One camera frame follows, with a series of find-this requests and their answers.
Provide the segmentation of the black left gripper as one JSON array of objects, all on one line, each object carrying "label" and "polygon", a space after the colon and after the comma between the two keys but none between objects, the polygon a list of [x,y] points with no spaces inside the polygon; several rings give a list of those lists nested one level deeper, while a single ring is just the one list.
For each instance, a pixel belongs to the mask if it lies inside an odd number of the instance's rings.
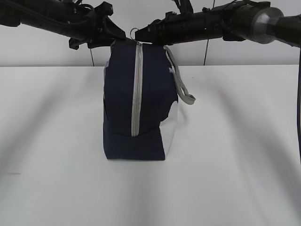
[{"label": "black left gripper", "polygon": [[125,32],[114,24],[108,16],[113,14],[112,4],[104,1],[99,6],[93,7],[83,4],[82,1],[75,2],[75,11],[86,10],[86,22],[84,34],[87,35],[83,40],[76,38],[69,39],[69,48],[78,49],[80,45],[86,43],[89,49],[98,47],[109,47],[116,40],[125,40]]}]

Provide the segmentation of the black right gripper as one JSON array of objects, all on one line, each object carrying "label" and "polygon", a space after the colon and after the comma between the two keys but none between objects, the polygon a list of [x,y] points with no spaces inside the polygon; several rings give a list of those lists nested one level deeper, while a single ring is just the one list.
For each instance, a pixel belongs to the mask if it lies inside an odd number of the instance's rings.
[{"label": "black right gripper", "polygon": [[181,42],[173,25],[181,18],[180,14],[167,12],[165,18],[156,19],[148,26],[135,32],[135,40],[152,44],[174,45]]}]

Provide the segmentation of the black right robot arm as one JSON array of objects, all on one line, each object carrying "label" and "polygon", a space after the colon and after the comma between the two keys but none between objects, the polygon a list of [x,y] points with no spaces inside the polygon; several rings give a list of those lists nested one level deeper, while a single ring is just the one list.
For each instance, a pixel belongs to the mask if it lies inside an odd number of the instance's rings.
[{"label": "black right robot arm", "polygon": [[301,16],[284,16],[269,1],[234,0],[203,8],[195,13],[188,0],[177,0],[180,11],[167,12],[135,32],[135,39],[159,45],[173,45],[222,38],[224,41],[250,40],[269,44],[275,40],[292,47],[301,46]]}]

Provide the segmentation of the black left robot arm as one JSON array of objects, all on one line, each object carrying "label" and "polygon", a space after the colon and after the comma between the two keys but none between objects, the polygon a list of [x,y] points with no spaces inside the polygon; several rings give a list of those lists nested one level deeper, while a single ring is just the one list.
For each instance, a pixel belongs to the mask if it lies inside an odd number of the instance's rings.
[{"label": "black left robot arm", "polygon": [[104,1],[97,7],[77,0],[2,0],[0,24],[18,27],[21,24],[53,32],[69,38],[69,47],[77,50],[110,46],[125,40],[126,34],[109,18],[112,4]]}]

